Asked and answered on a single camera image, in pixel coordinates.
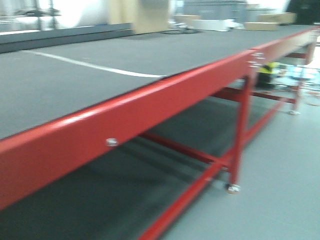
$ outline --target cable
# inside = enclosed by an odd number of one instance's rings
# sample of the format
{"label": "cable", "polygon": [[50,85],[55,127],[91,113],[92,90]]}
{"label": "cable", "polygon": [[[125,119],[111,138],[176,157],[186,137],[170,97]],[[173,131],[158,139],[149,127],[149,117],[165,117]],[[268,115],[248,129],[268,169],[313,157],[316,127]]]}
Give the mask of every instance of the cable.
{"label": "cable", "polygon": [[196,29],[173,29],[173,30],[166,30],[166,31],[161,31],[162,34],[198,34],[198,33],[202,33],[202,31],[196,30]]}

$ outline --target yellow object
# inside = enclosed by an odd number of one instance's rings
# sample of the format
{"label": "yellow object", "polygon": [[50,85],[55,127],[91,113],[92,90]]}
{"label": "yellow object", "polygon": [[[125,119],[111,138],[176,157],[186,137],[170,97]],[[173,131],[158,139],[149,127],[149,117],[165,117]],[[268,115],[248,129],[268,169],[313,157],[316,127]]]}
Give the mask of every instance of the yellow object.
{"label": "yellow object", "polygon": [[279,66],[278,62],[272,61],[264,65],[263,67],[260,67],[258,70],[258,73],[262,74],[273,74],[274,69]]}

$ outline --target white box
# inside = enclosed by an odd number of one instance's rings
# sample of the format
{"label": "white box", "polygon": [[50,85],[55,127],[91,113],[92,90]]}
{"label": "white box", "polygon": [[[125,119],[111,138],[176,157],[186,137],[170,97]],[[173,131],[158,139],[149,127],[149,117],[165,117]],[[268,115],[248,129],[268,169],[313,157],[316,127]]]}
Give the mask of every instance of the white box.
{"label": "white box", "polygon": [[192,25],[197,30],[228,31],[228,20],[193,20]]}

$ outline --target red leg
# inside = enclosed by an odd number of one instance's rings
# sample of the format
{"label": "red leg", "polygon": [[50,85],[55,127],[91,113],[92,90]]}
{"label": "red leg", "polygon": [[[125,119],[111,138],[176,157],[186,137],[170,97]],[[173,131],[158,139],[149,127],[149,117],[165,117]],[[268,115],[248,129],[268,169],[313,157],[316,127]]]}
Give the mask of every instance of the red leg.
{"label": "red leg", "polygon": [[238,186],[235,183],[238,180],[238,172],[241,161],[242,151],[245,145],[245,138],[247,132],[248,118],[250,112],[250,97],[252,94],[253,85],[255,83],[256,73],[252,72],[251,75],[247,76],[244,81],[242,96],[240,100],[239,112],[238,112],[238,120],[236,127],[236,135],[234,142],[234,152],[233,152],[233,160],[230,164],[230,177],[229,177],[229,185],[228,192],[234,193],[238,192]]}

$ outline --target metal bolt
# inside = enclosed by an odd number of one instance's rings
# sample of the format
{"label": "metal bolt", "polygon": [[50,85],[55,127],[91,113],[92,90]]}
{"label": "metal bolt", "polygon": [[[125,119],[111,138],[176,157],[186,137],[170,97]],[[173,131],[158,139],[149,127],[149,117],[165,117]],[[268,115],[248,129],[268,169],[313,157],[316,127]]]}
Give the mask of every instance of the metal bolt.
{"label": "metal bolt", "polygon": [[108,138],[105,143],[108,147],[118,146],[118,140],[116,138]]}

